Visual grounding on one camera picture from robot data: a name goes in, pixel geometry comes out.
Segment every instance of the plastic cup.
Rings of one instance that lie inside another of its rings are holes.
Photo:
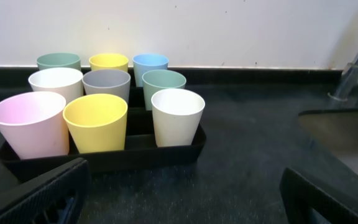
[[[0,132],[20,159],[67,155],[65,105],[53,92],[12,96],[0,102]]]
[[[189,146],[205,102],[189,90],[166,89],[152,97],[155,142],[158,147]]]
[[[166,88],[185,88],[186,78],[174,71],[152,70],[143,74],[143,92],[146,110],[152,109],[154,93]]]
[[[52,53],[43,55],[37,59],[37,65],[40,70],[65,67],[81,71],[80,57],[71,53]]]
[[[88,72],[82,78],[87,95],[97,93],[113,94],[128,103],[131,76],[124,71],[102,69]]]
[[[128,105],[121,97],[92,94],[67,104],[63,117],[80,153],[124,150]]]
[[[84,95],[82,72],[74,68],[50,68],[33,73],[29,83],[33,91],[59,93],[69,103]]]
[[[99,69],[118,69],[128,72],[128,58],[121,54],[98,54],[89,59],[92,71]]]
[[[140,54],[133,59],[136,86],[142,87],[142,76],[151,70],[166,70],[169,59],[159,54]]]

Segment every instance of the sink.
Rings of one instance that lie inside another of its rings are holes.
[[[300,113],[300,124],[358,175],[358,109]]]

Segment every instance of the kitchen counter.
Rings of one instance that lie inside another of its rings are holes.
[[[358,199],[358,176],[318,144],[310,149],[297,122],[323,108],[332,87],[188,86],[206,102],[198,162],[94,175],[79,223],[288,223],[278,189],[286,167]],[[0,89],[0,100],[23,91]],[[17,185],[0,164],[0,192]]]

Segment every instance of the cup rim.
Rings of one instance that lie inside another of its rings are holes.
[[[77,73],[78,74],[78,79],[75,80],[75,82],[72,82],[72,83],[69,83],[69,84],[66,84],[66,85],[59,85],[59,86],[53,86],[53,87],[50,87],[50,86],[45,86],[45,85],[38,85],[38,84],[35,84],[31,79],[34,78],[35,76],[37,75],[40,75],[43,73],[46,73],[46,72],[50,72],[51,70],[70,70],[74,73]],[[63,88],[63,87],[67,87],[67,86],[71,86],[71,85],[74,85],[78,82],[80,82],[83,78],[83,73],[75,68],[65,68],[65,67],[57,67],[57,68],[47,68],[47,69],[43,69],[43,70],[39,70],[37,72],[34,72],[33,74],[30,75],[28,81],[31,85],[35,86],[35,87],[39,87],[39,88],[49,88],[49,89],[56,89],[56,88]]]
[[[74,56],[76,56],[78,59],[75,60],[74,62],[71,62],[71,63],[65,63],[65,64],[59,64],[59,65],[52,65],[52,64],[46,64],[46,63],[41,63],[41,62],[39,62],[40,58],[42,58],[42,57],[50,56],[50,55],[57,55],[57,54],[74,55]],[[37,64],[43,65],[43,66],[61,66],[61,67],[62,67],[62,66],[72,65],[72,64],[77,63],[77,62],[79,62],[79,61],[81,61],[80,56],[78,56],[77,54],[68,53],[68,52],[55,52],[55,53],[50,53],[50,54],[44,54],[44,55],[41,55],[41,56],[39,56],[39,57],[37,58]]]
[[[187,91],[187,92],[190,92],[190,93],[196,95],[198,98],[200,98],[200,99],[203,101],[203,106],[201,107],[200,110],[195,111],[195,112],[193,112],[193,113],[188,113],[188,114],[176,114],[176,113],[171,113],[171,112],[162,110],[161,108],[159,108],[158,106],[156,106],[156,105],[154,104],[154,100],[153,100],[153,99],[154,99],[154,97],[155,97],[156,95],[162,94],[162,93],[164,93],[165,91]],[[195,93],[195,92],[193,92],[193,91],[190,91],[190,90],[179,89],[179,88],[167,88],[167,89],[164,89],[164,90],[159,90],[159,91],[157,91],[156,93],[153,94],[152,99],[151,99],[151,102],[152,102],[153,108],[155,108],[155,109],[157,109],[157,110],[159,110],[159,111],[161,111],[161,112],[163,112],[163,113],[170,114],[170,115],[175,115],[175,116],[190,116],[190,115],[194,115],[194,114],[199,113],[200,111],[203,111],[204,108],[205,108],[205,100],[204,100],[204,98],[202,98],[199,94],[197,94],[197,93]]]
[[[135,58],[138,57],[138,56],[143,56],[143,55],[153,55],[153,56],[163,57],[167,62],[158,64],[158,65],[148,65],[148,64],[145,64],[145,63],[139,63],[139,62],[137,62]],[[166,56],[164,56],[164,55],[160,55],[160,54],[144,53],[144,54],[135,55],[135,56],[132,58],[132,61],[135,62],[135,63],[137,63],[137,64],[139,64],[139,65],[154,67],[154,66],[161,66],[161,65],[165,65],[165,64],[169,63],[169,58],[166,57]]]
[[[68,108],[71,104],[75,103],[75,102],[78,101],[78,100],[82,100],[82,99],[84,99],[84,98],[97,97],[97,96],[99,96],[99,95],[106,95],[106,96],[108,96],[108,97],[118,98],[119,100],[122,100],[122,101],[125,103],[125,106],[126,106],[126,107],[125,107],[125,110],[124,110],[124,112],[123,112],[123,114],[121,114],[120,117],[118,117],[118,118],[115,119],[114,121],[110,121],[110,122],[108,122],[108,123],[100,124],[100,125],[80,125],[80,124],[76,124],[76,123],[74,123],[74,122],[71,122],[71,121],[69,121],[69,120],[66,118],[66,110],[67,110],[67,108]],[[71,124],[71,125],[73,125],[73,126],[79,127],[79,128],[100,128],[100,127],[103,127],[103,126],[107,126],[107,125],[109,125],[109,124],[113,124],[113,123],[116,122],[116,121],[119,121],[123,116],[125,116],[125,114],[126,114],[127,112],[128,112],[128,104],[127,104],[127,102],[126,102],[124,99],[122,99],[121,97],[116,96],[116,95],[112,95],[112,94],[107,94],[107,93],[97,93],[97,94],[90,94],[90,95],[86,95],[86,96],[81,96],[81,97],[79,97],[79,98],[77,98],[77,99],[75,99],[75,100],[69,102],[69,103],[66,105],[66,107],[63,109],[63,119],[64,119],[67,123],[69,123],[69,124]]]
[[[98,72],[98,71],[104,71],[104,70],[114,70],[114,71],[119,71],[120,73],[125,73],[125,74],[129,77],[129,79],[128,79],[126,82],[122,83],[122,84],[118,84],[118,85],[114,85],[114,86],[94,86],[94,85],[87,84],[87,83],[85,82],[85,76],[91,75],[90,73],[96,73],[96,72]],[[111,69],[111,68],[110,68],[110,69],[106,68],[106,69],[99,69],[99,70],[89,71],[89,72],[87,72],[87,73],[82,77],[82,82],[84,83],[84,85],[87,85],[87,86],[93,87],[93,88],[101,88],[101,89],[108,89],[108,88],[120,87],[120,86],[123,86],[123,85],[127,84],[127,83],[130,82],[130,81],[131,81],[131,75],[130,75],[129,73],[127,73],[127,72],[125,72],[125,71],[122,71],[122,70],[120,70],[120,69]]]
[[[40,119],[40,120],[37,120],[37,121],[26,122],[26,123],[18,123],[18,124],[11,124],[11,123],[5,123],[5,122],[0,121],[0,125],[18,127],[18,126],[27,126],[27,125],[31,125],[31,124],[36,124],[36,123],[46,121],[46,120],[58,115],[60,112],[62,112],[64,110],[64,108],[66,106],[66,98],[64,98],[64,96],[62,96],[62,95],[60,95],[58,93],[52,92],[52,91],[32,91],[32,92],[27,92],[27,93],[21,93],[21,94],[14,95],[14,96],[11,96],[9,98],[6,98],[5,100],[0,101],[0,105],[3,104],[3,103],[6,103],[9,100],[12,100],[13,98],[23,97],[24,95],[41,95],[41,94],[49,94],[49,95],[57,96],[58,98],[60,98],[59,100],[62,100],[62,108],[59,109],[57,111],[57,113],[53,113],[50,116],[48,116],[46,118],[43,118],[43,119]]]
[[[122,55],[122,54],[119,54],[119,53],[101,53],[101,54],[96,54],[96,55],[94,55],[94,56],[91,56],[91,57],[89,58],[89,63],[92,64],[92,65],[98,66],[98,67],[104,67],[104,68],[109,68],[109,67],[111,67],[111,66],[100,65],[100,64],[97,64],[97,63],[92,62],[92,59],[93,59],[93,58],[100,57],[100,56],[103,56],[103,55],[120,56],[120,57],[124,57],[124,58],[125,58],[125,60],[126,60],[125,63],[120,64],[120,65],[117,65],[117,66],[114,66],[113,68],[123,66],[123,65],[125,65],[125,64],[127,64],[127,63],[129,62],[129,59],[128,59],[125,55]]]
[[[181,85],[178,85],[178,86],[170,86],[170,87],[165,87],[165,86],[158,86],[158,85],[154,85],[154,84],[151,84],[149,82],[147,82],[146,80],[144,80],[144,75],[148,74],[148,73],[152,73],[152,72],[159,72],[159,71],[164,71],[164,72],[169,72],[169,73],[176,73],[176,74],[179,74],[181,75],[185,81],[183,82],[183,84]],[[184,85],[186,85],[186,82],[187,82],[187,79],[184,75],[180,74],[179,72],[175,72],[175,71],[171,71],[171,70],[166,70],[166,69],[156,69],[156,70],[150,70],[150,71],[147,71],[145,72],[143,75],[142,75],[142,81],[147,83],[148,85],[152,86],[152,87],[157,87],[157,88],[179,88],[179,87],[182,87]]]

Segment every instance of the faucet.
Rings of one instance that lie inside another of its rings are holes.
[[[358,53],[353,62],[346,65],[342,72],[342,78],[334,94],[328,93],[331,98],[329,109],[338,108],[342,102],[347,101],[347,96],[358,81]]]

